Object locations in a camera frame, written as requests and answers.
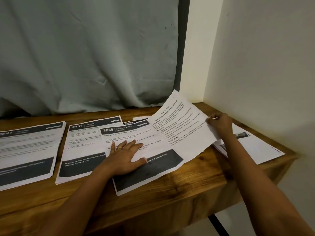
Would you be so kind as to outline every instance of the wood grain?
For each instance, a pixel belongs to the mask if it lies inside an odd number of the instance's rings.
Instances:
[[[195,105],[208,115],[215,111],[205,103]],[[151,107],[1,120],[0,131],[58,121],[66,121],[68,126],[116,115],[128,121],[132,117],[152,115],[158,109]],[[238,121],[233,122],[285,153],[260,165],[278,183],[297,154]],[[34,234],[84,180],[81,178],[60,185],[54,183],[66,132],[52,178],[0,192],[0,235]],[[108,182],[86,228],[86,234],[164,235],[240,200],[227,158],[210,146],[178,170],[122,196],[116,196],[112,181]]]

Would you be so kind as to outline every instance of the person's left hand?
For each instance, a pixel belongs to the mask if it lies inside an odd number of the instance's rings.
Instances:
[[[111,152],[102,164],[106,165],[113,176],[127,174],[147,163],[146,158],[131,162],[135,153],[142,146],[143,143],[136,143],[136,140],[133,140],[128,144],[127,141],[123,141],[116,148],[115,143],[112,142]]]

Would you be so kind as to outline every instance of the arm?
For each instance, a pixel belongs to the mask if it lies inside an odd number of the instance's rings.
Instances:
[[[257,235],[312,235],[315,233],[285,194],[248,155],[232,132],[231,118],[215,113],[207,122],[222,138],[239,191]]]
[[[136,140],[128,144],[124,141],[116,150],[115,143],[112,143],[109,156],[48,219],[37,236],[82,235],[107,181],[114,175],[127,174],[147,162],[146,158],[130,162],[142,146],[142,143],[136,144]]]

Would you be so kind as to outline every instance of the qr code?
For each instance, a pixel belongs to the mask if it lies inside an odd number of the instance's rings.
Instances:
[[[222,147],[226,151],[225,144],[220,145],[220,147]]]

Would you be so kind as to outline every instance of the white paper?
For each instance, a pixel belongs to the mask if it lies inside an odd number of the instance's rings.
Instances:
[[[174,90],[148,122],[188,162],[219,139],[208,116]]]
[[[90,175],[106,157],[99,129],[114,126],[123,126],[120,116],[70,125],[56,184]]]
[[[145,120],[145,119],[147,119],[149,117],[151,117],[151,116],[134,117],[134,118],[132,118],[132,120]]]
[[[0,132],[0,190],[53,175],[65,122]]]
[[[233,133],[256,164],[261,164],[284,155],[280,150],[274,148],[250,132],[245,131],[234,123],[232,123],[232,128]],[[213,143],[213,146],[227,157],[225,144],[222,140],[216,141]]]
[[[117,195],[147,184],[178,169],[184,163],[184,160],[147,120],[123,127],[102,128],[100,133],[106,146],[106,155],[109,155],[112,142],[115,142],[116,146],[118,146],[124,140],[131,142],[135,139],[137,142],[143,143],[143,147],[136,152],[131,162],[137,161],[142,157],[148,159],[144,166],[135,171],[113,178]]]

